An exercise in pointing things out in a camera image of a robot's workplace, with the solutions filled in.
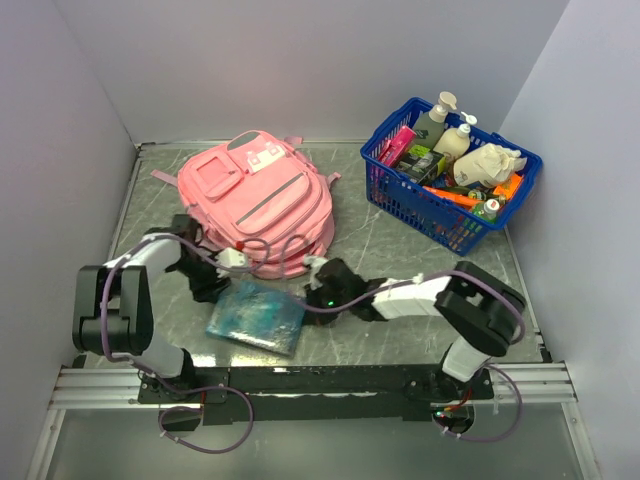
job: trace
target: white cap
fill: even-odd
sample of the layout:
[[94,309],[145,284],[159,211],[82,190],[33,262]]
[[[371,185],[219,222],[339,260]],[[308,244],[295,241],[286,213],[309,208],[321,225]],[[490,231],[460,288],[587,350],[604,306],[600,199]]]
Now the white cap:
[[464,112],[460,112],[460,113],[464,117],[465,123],[460,125],[458,127],[458,129],[456,130],[456,132],[458,133],[459,137],[467,138],[469,136],[469,134],[471,133],[471,126],[475,125],[476,123],[478,123],[478,119],[476,117],[474,117],[473,115],[467,115]]
[[489,215],[489,217],[493,218],[498,215],[498,210],[500,210],[500,202],[495,198],[484,202],[484,212]]
[[449,110],[456,109],[456,102],[458,99],[453,93],[440,92],[438,97],[438,103],[429,112],[429,117],[434,122],[444,123],[444,119],[447,118]]

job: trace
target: transparent plastic package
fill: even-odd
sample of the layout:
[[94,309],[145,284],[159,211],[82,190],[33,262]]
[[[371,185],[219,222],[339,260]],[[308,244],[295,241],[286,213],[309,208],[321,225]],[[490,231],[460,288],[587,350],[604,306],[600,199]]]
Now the transparent plastic package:
[[206,334],[293,355],[303,316],[304,309],[287,293],[238,281],[220,295]]

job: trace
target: soap dispenser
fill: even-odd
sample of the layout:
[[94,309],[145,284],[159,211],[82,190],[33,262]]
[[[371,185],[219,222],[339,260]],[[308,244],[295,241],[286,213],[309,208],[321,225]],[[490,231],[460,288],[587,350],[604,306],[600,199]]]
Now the soap dispenser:
[[450,128],[440,137],[433,150],[441,153],[447,159],[447,164],[452,164],[458,158],[465,154],[471,146],[471,126],[478,123],[478,119],[473,115],[467,115],[460,112],[464,117],[465,123],[458,128]]
[[441,92],[438,103],[429,112],[423,112],[413,125],[416,145],[432,149],[444,132],[444,120],[449,110],[456,109],[458,99],[453,93]]

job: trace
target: backpack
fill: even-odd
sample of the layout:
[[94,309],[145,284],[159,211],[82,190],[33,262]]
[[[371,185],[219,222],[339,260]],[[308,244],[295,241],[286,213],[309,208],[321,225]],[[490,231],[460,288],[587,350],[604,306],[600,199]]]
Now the backpack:
[[[153,175],[170,180],[161,172]],[[329,178],[318,173],[289,143],[252,130],[190,158],[178,173],[177,187],[214,247],[236,248],[246,238],[261,238],[271,252],[254,275],[280,278],[282,249],[292,235],[301,234],[306,242],[289,242],[286,277],[306,272],[305,254],[326,253],[334,235],[329,187],[337,178],[337,173]],[[265,255],[257,242],[247,242],[242,251],[256,262]]]

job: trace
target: table surface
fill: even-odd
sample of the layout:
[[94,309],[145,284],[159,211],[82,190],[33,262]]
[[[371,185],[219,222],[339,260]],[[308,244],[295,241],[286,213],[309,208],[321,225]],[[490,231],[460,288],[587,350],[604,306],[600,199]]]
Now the table surface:
[[[133,190],[117,232],[116,255],[138,243],[151,227],[168,226],[176,213],[184,213],[177,190],[151,177],[154,169],[171,175],[203,149],[146,147]],[[432,241],[400,220],[378,209],[365,198],[364,160],[358,145],[303,148],[324,174],[342,178],[332,189],[336,234],[329,257],[341,257],[366,278],[410,278],[451,269],[461,257]],[[522,291],[512,249],[504,232],[492,232],[465,257],[506,284]],[[288,281],[301,292],[307,276]],[[282,287],[282,281],[268,281]],[[344,312],[331,327],[305,326],[295,354],[273,354],[230,340],[207,337],[205,328],[211,304],[191,298],[187,280],[179,273],[160,276],[152,285],[155,328],[171,343],[186,348],[198,366],[265,365],[372,365],[437,363],[456,338],[442,317],[404,317],[390,322],[363,322]],[[500,362],[540,362],[539,345],[528,309],[525,338]],[[88,367],[105,368],[104,358],[91,354]]]

